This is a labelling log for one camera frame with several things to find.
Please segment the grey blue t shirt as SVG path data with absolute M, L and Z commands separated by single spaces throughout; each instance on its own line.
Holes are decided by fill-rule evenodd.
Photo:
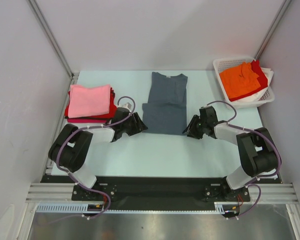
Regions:
M 142 104 L 142 121 L 149 134 L 181 136 L 187 126 L 187 83 L 184 74 L 153 72 L 148 100 Z

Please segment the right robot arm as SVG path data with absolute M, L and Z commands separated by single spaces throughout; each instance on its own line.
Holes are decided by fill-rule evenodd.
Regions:
M 282 160 L 266 128 L 249 129 L 230 124 L 230 120 L 218 120 L 213 106 L 201 107 L 199 113 L 192 117 L 183 134 L 197 140 L 207 135 L 238 148 L 240 166 L 222 179 L 218 197 L 232 201 L 239 190 L 255 182 L 261 174 L 272 170 L 275 173 L 269 177 L 278 174 Z

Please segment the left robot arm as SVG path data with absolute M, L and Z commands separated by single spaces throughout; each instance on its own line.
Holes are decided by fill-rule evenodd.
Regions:
M 83 194 L 88 199 L 95 200 L 100 196 L 101 188 L 96 184 L 97 177 L 85 164 L 91 143 L 113 143 L 123 134 L 130 137 L 147 129 L 137 112 L 119 107 L 114 117 L 105 123 L 82 128 L 71 123 L 66 124 L 50 147 L 48 158 L 59 170 L 84 186 Z

